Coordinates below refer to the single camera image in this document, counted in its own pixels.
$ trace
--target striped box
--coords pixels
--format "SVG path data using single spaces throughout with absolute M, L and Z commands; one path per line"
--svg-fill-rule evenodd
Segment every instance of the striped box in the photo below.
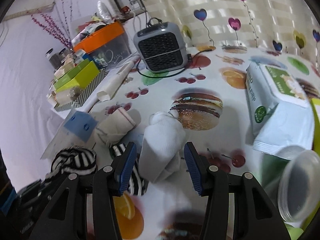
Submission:
M 101 83 L 101 81 L 107 76 L 108 72 L 106 70 L 101 70 L 100 73 L 91 81 L 91 83 L 82 91 L 79 97 L 66 105 L 56 105 L 54 109 L 57 112 L 69 110 L 72 108 L 78 108 L 84 105 L 89 96 L 93 93 L 96 87 Z

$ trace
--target silver screw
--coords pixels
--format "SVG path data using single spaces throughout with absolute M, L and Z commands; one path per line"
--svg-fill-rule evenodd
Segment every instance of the silver screw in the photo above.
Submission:
M 74 180 L 74 179 L 76 179 L 76 177 L 77 177 L 76 173 L 72 173 L 72 174 L 69 175 L 69 179 L 70 180 Z
M 111 167 L 111 166 L 105 166 L 105 167 L 103 168 L 103 171 L 104 171 L 104 172 L 110 172 L 110 171 L 112 171 L 112 167 Z
M 253 178 L 253 175 L 250 173 L 250 172 L 246 172 L 244 174 L 244 176 L 247 178 L 247 179 L 252 179 Z
M 211 165 L 211 166 L 209 167 L 209 170 L 215 172 L 215 171 L 218 171 L 218 167 L 217 167 L 217 166 L 214 166 L 214 165 Z

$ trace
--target white cardboard tube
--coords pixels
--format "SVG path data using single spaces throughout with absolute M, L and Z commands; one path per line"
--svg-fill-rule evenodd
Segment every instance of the white cardboard tube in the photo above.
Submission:
M 133 68 L 133 61 L 125 63 L 117 74 L 112 77 L 108 83 L 101 87 L 100 91 L 97 92 L 97 97 L 100 101 L 110 100 L 116 93 L 117 89 L 121 86 L 123 80 L 128 75 L 129 71 Z

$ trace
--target heater grille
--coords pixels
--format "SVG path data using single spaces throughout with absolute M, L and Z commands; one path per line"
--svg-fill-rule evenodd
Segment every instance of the heater grille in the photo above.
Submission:
M 138 46 L 144 58 L 179 49 L 176 36 L 170 32 L 140 41 Z M 154 72 L 174 68 L 182 65 L 182 63 L 183 58 L 180 50 L 146 59 L 149 69 Z

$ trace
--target gray heater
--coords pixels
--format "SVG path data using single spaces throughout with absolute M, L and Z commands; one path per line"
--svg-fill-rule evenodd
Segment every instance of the gray heater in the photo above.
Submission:
M 178 25 L 165 22 L 137 32 L 133 38 L 141 60 L 153 73 L 180 69 L 188 54 Z

